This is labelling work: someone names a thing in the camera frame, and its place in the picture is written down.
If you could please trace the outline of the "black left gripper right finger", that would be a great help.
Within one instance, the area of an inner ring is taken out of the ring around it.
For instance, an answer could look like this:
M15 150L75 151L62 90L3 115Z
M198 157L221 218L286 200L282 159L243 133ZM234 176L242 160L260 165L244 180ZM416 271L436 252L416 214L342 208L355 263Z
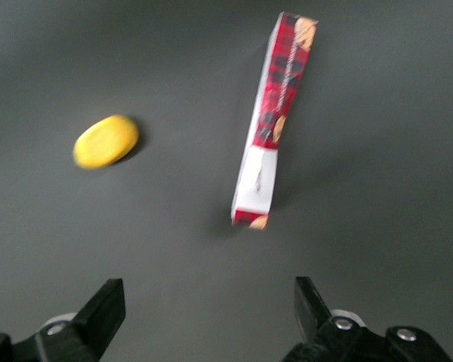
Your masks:
M350 317L332 314L308 277L294 283L294 312L303 341L283 358L298 361L353 361L362 328Z

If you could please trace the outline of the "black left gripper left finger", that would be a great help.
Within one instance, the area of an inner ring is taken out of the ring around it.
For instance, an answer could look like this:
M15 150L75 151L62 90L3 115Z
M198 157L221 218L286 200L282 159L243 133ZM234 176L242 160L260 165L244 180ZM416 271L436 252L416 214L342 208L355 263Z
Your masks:
M40 361L99 361L125 319L123 280L109 279L69 321L35 334Z

